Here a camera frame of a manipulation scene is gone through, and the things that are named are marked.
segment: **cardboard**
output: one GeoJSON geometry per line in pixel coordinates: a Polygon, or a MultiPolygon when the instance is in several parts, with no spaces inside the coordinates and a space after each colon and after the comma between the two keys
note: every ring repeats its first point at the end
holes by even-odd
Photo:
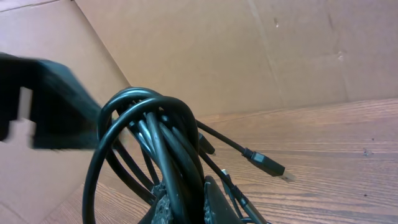
{"type": "MultiPolygon", "coordinates": [[[[128,85],[73,1],[0,12],[0,52],[68,66],[101,105],[128,85]]],[[[15,121],[0,142],[0,223],[40,223],[84,181],[92,152],[30,149],[32,128],[15,121]]]]}
{"type": "Polygon", "coordinates": [[[395,0],[76,1],[130,84],[196,115],[398,95],[395,0]]]}

